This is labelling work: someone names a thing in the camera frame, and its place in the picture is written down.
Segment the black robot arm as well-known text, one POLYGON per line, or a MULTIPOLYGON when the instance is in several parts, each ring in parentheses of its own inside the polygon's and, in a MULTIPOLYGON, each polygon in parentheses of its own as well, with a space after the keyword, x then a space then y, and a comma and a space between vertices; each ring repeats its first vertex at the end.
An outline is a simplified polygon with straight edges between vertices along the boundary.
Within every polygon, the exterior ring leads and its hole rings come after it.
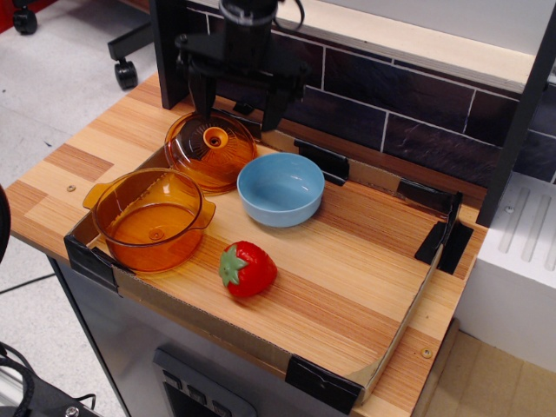
POLYGON ((304 96, 310 66, 271 35, 276 1, 220 1, 222 32, 181 34, 176 61, 188 82, 195 110, 210 117, 219 80, 266 91, 261 131, 278 127, 288 105, 304 96))

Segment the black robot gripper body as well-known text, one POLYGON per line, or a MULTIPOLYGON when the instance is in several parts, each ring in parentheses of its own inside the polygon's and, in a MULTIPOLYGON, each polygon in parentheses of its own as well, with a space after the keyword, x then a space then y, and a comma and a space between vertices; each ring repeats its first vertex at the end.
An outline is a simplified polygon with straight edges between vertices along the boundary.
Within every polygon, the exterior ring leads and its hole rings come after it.
POLYGON ((189 72, 202 73, 230 83, 268 91, 285 87, 299 100, 305 92, 309 65, 276 41, 265 23, 241 26, 226 21, 221 31, 210 34, 181 34, 175 39, 179 58, 189 72))

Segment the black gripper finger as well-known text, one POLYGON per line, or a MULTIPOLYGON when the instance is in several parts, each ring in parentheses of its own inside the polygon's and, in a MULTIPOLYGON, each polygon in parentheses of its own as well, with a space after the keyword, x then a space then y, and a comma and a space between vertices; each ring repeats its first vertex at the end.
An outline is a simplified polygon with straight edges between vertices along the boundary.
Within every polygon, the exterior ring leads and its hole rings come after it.
POLYGON ((216 79, 202 73, 189 72, 189 93, 198 113, 204 121, 210 118, 216 96, 216 79))
POLYGON ((295 91, 285 87, 272 87, 267 91, 266 104, 261 122, 261 131, 276 129, 288 105, 295 99, 295 91))

